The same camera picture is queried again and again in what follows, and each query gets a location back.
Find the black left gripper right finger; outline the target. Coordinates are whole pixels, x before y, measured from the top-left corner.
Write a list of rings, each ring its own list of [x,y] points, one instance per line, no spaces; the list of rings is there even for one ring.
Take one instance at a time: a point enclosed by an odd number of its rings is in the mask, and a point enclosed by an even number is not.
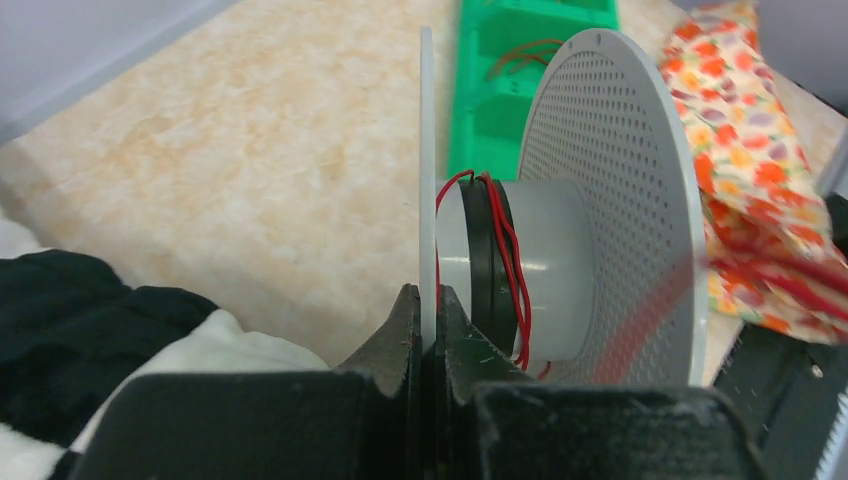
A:
[[[730,403],[693,387],[543,383],[442,287],[434,344],[437,479],[762,479]]]

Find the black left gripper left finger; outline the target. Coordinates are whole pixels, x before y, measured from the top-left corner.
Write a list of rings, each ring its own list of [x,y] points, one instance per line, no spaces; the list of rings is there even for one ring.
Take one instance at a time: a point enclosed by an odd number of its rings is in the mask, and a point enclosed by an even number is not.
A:
[[[327,371],[155,374],[108,407],[75,479],[418,479],[420,295]]]

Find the grey perforated cable spool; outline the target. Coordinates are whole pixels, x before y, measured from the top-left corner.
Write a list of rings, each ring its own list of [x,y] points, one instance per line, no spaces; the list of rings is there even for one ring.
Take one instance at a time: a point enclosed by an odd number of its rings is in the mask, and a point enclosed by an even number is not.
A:
[[[582,31],[547,66],[503,185],[533,366],[572,384],[701,382],[701,201],[671,95],[626,35]]]

